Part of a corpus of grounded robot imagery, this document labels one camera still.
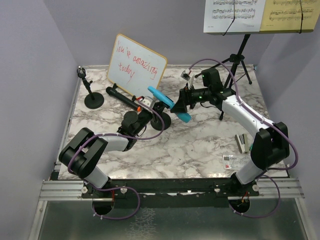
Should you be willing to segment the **blue-headed microphone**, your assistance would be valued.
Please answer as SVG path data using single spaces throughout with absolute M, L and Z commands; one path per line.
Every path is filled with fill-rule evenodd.
M 151 94 L 158 99 L 159 101 L 163 102 L 168 109 L 172 109 L 175 105 L 175 103 L 168 98 L 166 95 L 164 95 L 162 92 L 154 88 L 153 86 L 149 86 L 148 91 L 151 92 Z M 188 123 L 192 117 L 188 113 L 175 113 L 175 115 L 183 122 Z

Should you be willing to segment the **black microphone orange tip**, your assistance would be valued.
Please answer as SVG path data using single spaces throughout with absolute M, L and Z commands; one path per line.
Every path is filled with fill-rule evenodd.
M 119 93 L 115 88 L 108 86 L 105 91 L 108 95 L 118 99 L 119 101 L 124 103 L 126 106 L 130 107 L 131 109 L 137 112 L 140 112 L 142 110 L 140 105 L 138 105 L 128 97 L 124 96 L 123 94 Z

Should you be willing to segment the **black microphone stand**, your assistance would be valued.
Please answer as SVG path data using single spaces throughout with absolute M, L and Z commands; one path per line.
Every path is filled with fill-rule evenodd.
M 150 124 L 152 128 L 157 131 L 161 131 L 162 129 L 167 130 L 171 126 L 171 118 L 164 112 L 166 107 L 167 106 L 161 101 L 156 102 L 153 106 L 153 110 L 158 113 L 160 117 L 153 113 Z
M 77 76 L 81 79 L 85 89 L 88 91 L 88 95 L 84 99 L 85 106 L 92 110 L 100 108 L 104 103 L 103 95 L 99 92 L 92 92 L 91 84 L 93 83 L 93 81 L 87 81 L 87 74 L 84 67 L 78 66 L 76 72 Z

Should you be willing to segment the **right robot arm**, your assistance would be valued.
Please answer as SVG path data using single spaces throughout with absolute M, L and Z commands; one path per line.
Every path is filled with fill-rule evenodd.
M 209 102 L 220 111 L 232 116 L 253 137 L 250 161 L 233 175 L 229 189 L 240 196 L 248 189 L 248 184 L 261 176 L 269 167 L 287 158 L 290 154 L 286 140 L 288 128 L 283 122 L 274 123 L 264 118 L 231 88 L 225 88 L 220 74 L 215 68 L 201 72 L 203 88 L 194 88 L 195 78 L 191 70 L 184 70 L 181 77 L 187 80 L 179 91 L 179 98 L 171 108 L 172 113 L 183 114 L 193 109 L 196 103 Z

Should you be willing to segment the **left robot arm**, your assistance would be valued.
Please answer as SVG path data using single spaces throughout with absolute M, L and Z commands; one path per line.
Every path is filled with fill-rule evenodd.
M 97 196 L 106 197 L 111 190 L 110 177 L 97 166 L 104 152 L 126 152 L 137 140 L 151 140 L 153 137 L 138 137 L 138 134 L 152 120 L 160 116 L 155 107 L 156 101 L 145 97 L 138 101 L 140 113 L 128 111 L 116 133 L 94 133 L 87 127 L 82 128 L 59 153 L 58 160 L 67 167 L 70 174 L 93 185 Z

